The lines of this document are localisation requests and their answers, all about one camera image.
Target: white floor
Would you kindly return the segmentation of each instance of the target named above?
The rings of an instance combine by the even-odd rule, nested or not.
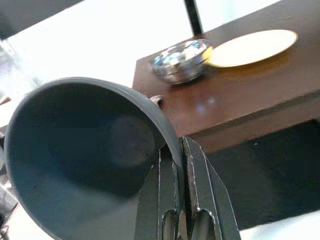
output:
[[[240,235],[242,240],[318,240],[319,222],[320,210],[242,230]],[[14,210],[7,225],[10,240],[52,240],[21,205]]]
[[[85,0],[7,41],[44,82],[81,76],[131,86],[137,59],[191,36],[183,0]]]

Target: dark wood table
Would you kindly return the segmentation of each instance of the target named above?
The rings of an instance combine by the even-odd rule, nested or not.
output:
[[[248,33],[289,29],[299,39],[269,59],[211,68],[185,85],[171,86],[151,72],[153,55],[139,59],[133,88],[164,95],[162,110],[176,134],[207,153],[320,117],[320,1],[283,0],[204,33],[214,47]]]

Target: white wall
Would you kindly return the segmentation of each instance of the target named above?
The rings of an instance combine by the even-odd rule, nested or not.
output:
[[[191,36],[183,0],[85,0],[8,42],[45,82],[83,76],[130,86],[137,59]]]
[[[280,0],[196,0],[205,32],[256,12]]]

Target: white plate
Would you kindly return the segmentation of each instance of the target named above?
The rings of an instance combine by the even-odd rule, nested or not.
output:
[[[291,30],[258,31],[227,41],[212,51],[209,64],[218,68],[255,63],[291,47],[298,35]]]

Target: metal bowl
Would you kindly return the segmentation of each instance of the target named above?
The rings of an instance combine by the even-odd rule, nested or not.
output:
[[[181,84],[200,76],[207,68],[212,45],[205,39],[191,40],[169,47],[150,62],[153,72],[170,84]]]

